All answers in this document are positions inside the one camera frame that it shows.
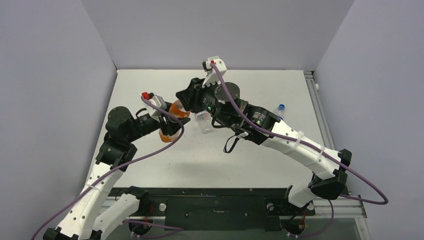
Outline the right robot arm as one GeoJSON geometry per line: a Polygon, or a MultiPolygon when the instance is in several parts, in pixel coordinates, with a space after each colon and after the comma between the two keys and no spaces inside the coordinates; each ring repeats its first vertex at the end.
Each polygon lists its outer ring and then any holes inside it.
{"type": "Polygon", "coordinates": [[[274,149],[312,171],[312,178],[288,187],[282,199],[283,209],[294,214],[316,198],[337,199],[345,190],[352,154],[332,150],[307,138],[303,132],[288,126],[271,111],[240,98],[240,88],[227,82],[202,86],[203,79],[193,78],[188,87],[175,95],[186,111],[206,111],[218,128],[229,128],[239,139],[274,149]]]}

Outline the slim orange drink bottle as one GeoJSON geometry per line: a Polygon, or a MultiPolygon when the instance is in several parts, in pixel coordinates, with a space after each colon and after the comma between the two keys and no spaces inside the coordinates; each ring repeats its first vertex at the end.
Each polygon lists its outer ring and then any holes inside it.
{"type": "MultiPolygon", "coordinates": [[[[190,112],[184,109],[180,100],[176,100],[174,103],[172,103],[168,112],[180,120],[185,118],[187,119],[190,118],[190,112]]],[[[159,136],[162,142],[169,143],[169,142],[173,142],[179,136],[180,132],[181,132],[181,129],[179,128],[174,134],[165,135],[160,130],[159,136]]]]}

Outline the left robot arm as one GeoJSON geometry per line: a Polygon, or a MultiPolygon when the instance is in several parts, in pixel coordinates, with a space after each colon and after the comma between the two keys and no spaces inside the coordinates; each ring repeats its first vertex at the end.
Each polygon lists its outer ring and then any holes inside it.
{"type": "Polygon", "coordinates": [[[113,108],[107,115],[106,134],[95,163],[80,195],[65,207],[67,214],[43,234],[44,240],[104,240],[132,214],[143,215],[149,209],[148,192],[131,186],[106,211],[104,201],[128,166],[135,163],[136,140],[157,130],[180,136],[179,130],[189,117],[172,115],[170,103],[153,112],[133,117],[124,106],[113,108]]]}

